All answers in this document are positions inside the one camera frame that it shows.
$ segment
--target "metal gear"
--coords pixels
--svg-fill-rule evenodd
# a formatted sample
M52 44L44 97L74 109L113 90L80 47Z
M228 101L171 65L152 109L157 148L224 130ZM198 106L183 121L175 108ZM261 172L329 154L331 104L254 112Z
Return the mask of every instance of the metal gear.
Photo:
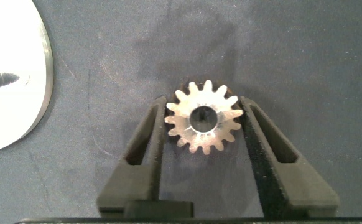
M235 138L230 133L231 130L241 128L239 123L233 121L243 114L242 110L233 110L232 106L238 101L237 96L225 98L227 87L222 85L213 92L213 84L207 80L200 91L194 82L189 83L190 94L186 95L183 91L177 90L176 97L180 100L179 104L167 103L166 107L174 112L173 116L165 118L165 122L174 124L175 128L169 131L169 136L179 135L181 138L177 142L178 147L182 147L189 143L189 151L195 153L199 147L202 147L203 153L209 155L210 146L215 146L219 151L224 149L222 140L234 142ZM209 130L200 129L197 125L193 125L192 118L196 111L201 112L212 111L215 113L214 120L216 122Z

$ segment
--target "gear tooth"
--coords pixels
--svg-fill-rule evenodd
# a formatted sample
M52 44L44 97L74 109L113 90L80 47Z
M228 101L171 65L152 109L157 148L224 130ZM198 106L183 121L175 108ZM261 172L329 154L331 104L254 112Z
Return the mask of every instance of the gear tooth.
M213 92L213 83L210 80L207 80L203 86L203 91Z
M180 138L178 141L177 141L177 146L178 147L182 147L186 144L185 140L183 138Z
M199 92L198 86L194 82L189 83L189 92L191 95L197 94Z
M224 150L224 145L223 145L223 143L222 143L221 141L215 142L215 143L214 143L214 146L215 146L216 149L219 150L219 151Z
M204 155L210 154L210 146L202 146Z
M196 147L196 146L190 146L189 147L189 151L191 152L191 153L195 153L196 151L198 150L198 147Z
M231 96L226 100L227 105L234 105L236 102L238 101L238 97L237 96Z
M175 111L175 109L177 107L177 104L175 104L175 103L167 103L166 107L171 111Z
M224 116L224 121L231 120L237 117L240 117L243 114L243 110L226 110L222 111Z
M235 137L231 133L225 134L224 139L229 141L229 142L235 142Z
M174 124L174 116L168 116L164 118L164 122L166 122L167 124Z
M169 131L169 136L177 136L177 135L179 135L179 134L177 133L177 131L175 130L175 128L173 128L173 129L171 129L171 130Z
M241 129L242 125L236 122L233 122L233 124L231 125L231 130L239 130Z
M227 90L226 85L222 85L217 89L216 93L220 96L225 96L226 90Z
M180 101L183 101L183 100L186 100L186 99L187 99L186 94L185 94L183 91L181 91L181 90L177 90L177 91L175 92L175 95L177 96L177 98L178 98Z

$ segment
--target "black plastic jaw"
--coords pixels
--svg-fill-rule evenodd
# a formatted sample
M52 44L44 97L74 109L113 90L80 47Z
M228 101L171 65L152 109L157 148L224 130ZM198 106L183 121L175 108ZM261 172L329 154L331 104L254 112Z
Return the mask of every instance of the black plastic jaw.
M332 217L338 195L262 109L240 97L241 123L265 218ZM192 202L159 200L165 97L155 100L137 127L97 205L103 217L190 218ZM147 164L141 164L149 144Z

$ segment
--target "metal plate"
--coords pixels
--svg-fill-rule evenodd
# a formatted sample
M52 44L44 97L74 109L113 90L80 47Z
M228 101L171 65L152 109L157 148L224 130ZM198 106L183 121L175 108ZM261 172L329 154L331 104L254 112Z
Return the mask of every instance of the metal plate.
M0 149L37 125L52 85L51 46L34 3L0 0Z

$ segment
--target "metal disc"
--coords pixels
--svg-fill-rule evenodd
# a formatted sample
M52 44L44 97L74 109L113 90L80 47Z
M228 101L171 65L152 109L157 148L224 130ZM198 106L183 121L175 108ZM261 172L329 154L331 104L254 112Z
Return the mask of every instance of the metal disc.
M49 38L31 0L0 0L0 149L43 117L53 85Z

